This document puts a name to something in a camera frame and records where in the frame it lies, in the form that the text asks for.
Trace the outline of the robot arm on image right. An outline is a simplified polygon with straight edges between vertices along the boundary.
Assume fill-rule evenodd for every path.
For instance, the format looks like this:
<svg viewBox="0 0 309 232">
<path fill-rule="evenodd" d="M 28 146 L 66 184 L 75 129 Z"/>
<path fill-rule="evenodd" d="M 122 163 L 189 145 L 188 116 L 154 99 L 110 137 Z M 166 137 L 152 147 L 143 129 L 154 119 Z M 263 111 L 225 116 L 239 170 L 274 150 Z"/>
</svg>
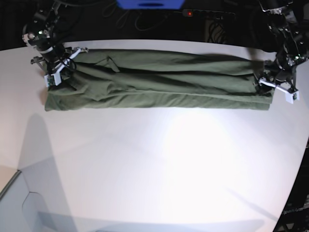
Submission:
<svg viewBox="0 0 309 232">
<path fill-rule="evenodd" d="M 265 60 L 254 72 L 258 89 L 283 92 L 288 101 L 299 99 L 296 68 L 309 60 L 309 21 L 304 19 L 307 0 L 258 0 L 259 10 L 267 18 L 269 32 L 279 42 L 274 60 Z"/>
</svg>

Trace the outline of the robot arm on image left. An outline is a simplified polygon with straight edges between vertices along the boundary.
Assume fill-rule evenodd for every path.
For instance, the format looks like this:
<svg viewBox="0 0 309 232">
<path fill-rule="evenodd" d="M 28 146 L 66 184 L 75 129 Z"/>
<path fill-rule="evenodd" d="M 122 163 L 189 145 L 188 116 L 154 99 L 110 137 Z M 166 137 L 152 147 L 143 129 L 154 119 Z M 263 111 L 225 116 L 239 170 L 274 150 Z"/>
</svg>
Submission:
<svg viewBox="0 0 309 232">
<path fill-rule="evenodd" d="M 273 91 L 258 82 L 264 63 L 224 53 L 224 45 L 188 42 L 167 49 L 87 49 L 54 40 L 55 23 L 35 14 L 23 40 L 40 54 L 33 59 L 45 71 L 49 101 L 102 102 L 116 98 L 214 98 L 266 102 Z"/>
</svg>

